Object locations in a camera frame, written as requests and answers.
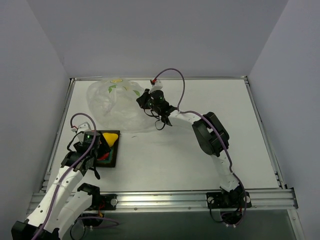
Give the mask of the red fake apple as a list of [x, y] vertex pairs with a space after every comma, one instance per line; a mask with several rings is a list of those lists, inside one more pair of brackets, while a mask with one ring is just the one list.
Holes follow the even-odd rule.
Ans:
[[108, 160], [109, 159], [109, 155], [110, 155], [109, 152], [104, 154], [104, 155], [102, 155], [100, 158], [98, 158], [98, 161], [106, 161], [106, 160]]

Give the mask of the yellow fake pear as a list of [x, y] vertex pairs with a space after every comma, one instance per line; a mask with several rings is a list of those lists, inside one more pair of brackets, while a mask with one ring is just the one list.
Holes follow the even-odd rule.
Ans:
[[118, 140], [119, 135], [116, 133], [111, 133], [111, 132], [104, 132], [102, 134], [104, 137], [105, 141], [107, 142], [108, 146], [111, 148], [115, 144], [115, 142]]

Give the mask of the translucent white plastic bag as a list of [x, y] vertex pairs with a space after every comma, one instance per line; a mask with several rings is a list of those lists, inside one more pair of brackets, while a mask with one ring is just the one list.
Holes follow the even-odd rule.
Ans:
[[96, 122], [107, 130], [150, 132], [155, 129], [155, 119], [147, 116], [137, 103], [144, 90], [126, 78], [105, 78], [88, 87], [86, 101]]

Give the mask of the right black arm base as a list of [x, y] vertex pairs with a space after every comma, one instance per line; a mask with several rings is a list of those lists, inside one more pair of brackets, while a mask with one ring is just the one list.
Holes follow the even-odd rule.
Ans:
[[244, 219], [252, 201], [248, 192], [207, 192], [206, 202], [211, 219], [226, 227], [236, 228]]

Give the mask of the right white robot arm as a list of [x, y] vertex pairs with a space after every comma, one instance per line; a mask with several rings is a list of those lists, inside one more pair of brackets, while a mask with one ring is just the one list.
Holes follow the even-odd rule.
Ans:
[[244, 187], [232, 170], [233, 163], [228, 152], [230, 136], [213, 112], [180, 111], [165, 100], [162, 90], [150, 93], [147, 88], [136, 101], [141, 109], [156, 113], [155, 117], [164, 125], [193, 130], [199, 147], [213, 160], [223, 203], [232, 207], [240, 201], [244, 196]]

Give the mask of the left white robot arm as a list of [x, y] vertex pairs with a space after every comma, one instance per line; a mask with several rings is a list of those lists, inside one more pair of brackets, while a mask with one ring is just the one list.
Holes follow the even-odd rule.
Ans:
[[101, 131], [80, 131], [79, 135], [82, 140], [65, 155], [54, 182], [35, 210], [12, 226], [14, 240], [60, 240], [81, 213], [100, 206], [100, 188], [81, 180], [87, 171], [94, 171], [100, 178], [99, 154], [111, 149]]

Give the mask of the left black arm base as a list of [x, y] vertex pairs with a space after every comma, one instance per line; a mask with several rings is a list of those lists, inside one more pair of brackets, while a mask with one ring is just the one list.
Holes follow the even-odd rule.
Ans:
[[100, 197], [97, 205], [91, 207], [90, 210], [96, 213], [83, 213], [80, 220], [85, 227], [92, 229], [108, 229], [117, 227], [120, 223], [114, 219], [106, 217], [105, 211], [115, 211], [118, 204], [116, 194], [106, 194]]

